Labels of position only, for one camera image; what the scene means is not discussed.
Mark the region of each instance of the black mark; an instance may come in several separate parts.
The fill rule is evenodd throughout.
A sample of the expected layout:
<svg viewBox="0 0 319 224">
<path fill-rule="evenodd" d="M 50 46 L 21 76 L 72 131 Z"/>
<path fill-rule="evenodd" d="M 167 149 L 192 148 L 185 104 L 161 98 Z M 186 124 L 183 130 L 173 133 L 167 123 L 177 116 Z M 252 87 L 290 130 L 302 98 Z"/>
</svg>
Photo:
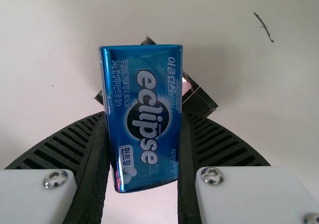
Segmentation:
<svg viewBox="0 0 319 224">
<path fill-rule="evenodd" d="M 259 17 L 259 15 L 258 15 L 257 13 L 254 12 L 254 15 L 257 17 L 257 19 L 260 21 L 260 23 L 261 23 L 262 26 L 264 27 L 264 29 L 265 29 L 265 31 L 266 31 L 266 33 L 267 33 L 267 35 L 268 35 L 270 41 L 271 41 L 272 43 L 274 43 L 274 40 L 271 39 L 270 33 L 269 33 L 268 28 L 266 27 L 265 23 L 262 21 L 262 19 Z"/>
</svg>

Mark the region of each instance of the white surface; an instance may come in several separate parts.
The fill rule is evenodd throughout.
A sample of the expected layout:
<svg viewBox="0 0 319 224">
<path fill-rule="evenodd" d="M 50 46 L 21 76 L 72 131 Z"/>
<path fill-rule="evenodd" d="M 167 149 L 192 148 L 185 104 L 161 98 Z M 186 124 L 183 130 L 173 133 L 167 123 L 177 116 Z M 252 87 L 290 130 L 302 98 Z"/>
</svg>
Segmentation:
<svg viewBox="0 0 319 224">
<path fill-rule="evenodd" d="M 219 167 L 225 179 L 208 185 L 196 173 L 202 224 L 301 224 L 319 203 L 301 182 L 279 167 Z"/>
<path fill-rule="evenodd" d="M 76 184 L 73 173 L 59 187 L 45 189 L 47 170 L 0 170 L 0 223 L 61 224 L 71 206 Z"/>
<path fill-rule="evenodd" d="M 98 47 L 138 44 L 148 34 L 182 44 L 184 69 L 220 105 L 211 118 L 291 169 L 319 200 L 318 7 L 319 0 L 0 0 L 0 168 L 103 110 L 92 98 L 101 88 Z M 146 192 L 132 206 L 108 188 L 113 209 L 103 223 L 115 209 L 133 223 L 158 212 L 164 220 L 153 224 L 175 224 L 176 209 L 161 201 L 176 207 L 176 190 L 149 193 L 156 210 L 142 203 Z"/>
</svg>

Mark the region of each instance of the white plastic block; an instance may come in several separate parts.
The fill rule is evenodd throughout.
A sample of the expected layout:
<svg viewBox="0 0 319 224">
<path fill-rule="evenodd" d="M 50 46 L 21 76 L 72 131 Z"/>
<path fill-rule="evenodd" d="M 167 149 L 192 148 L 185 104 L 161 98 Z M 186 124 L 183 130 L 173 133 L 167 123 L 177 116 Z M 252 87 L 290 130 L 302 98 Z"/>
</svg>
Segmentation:
<svg viewBox="0 0 319 224">
<path fill-rule="evenodd" d="M 76 193 L 74 175 L 59 187 L 45 189 L 44 177 L 54 169 L 0 170 L 1 224 L 61 224 Z"/>
</svg>

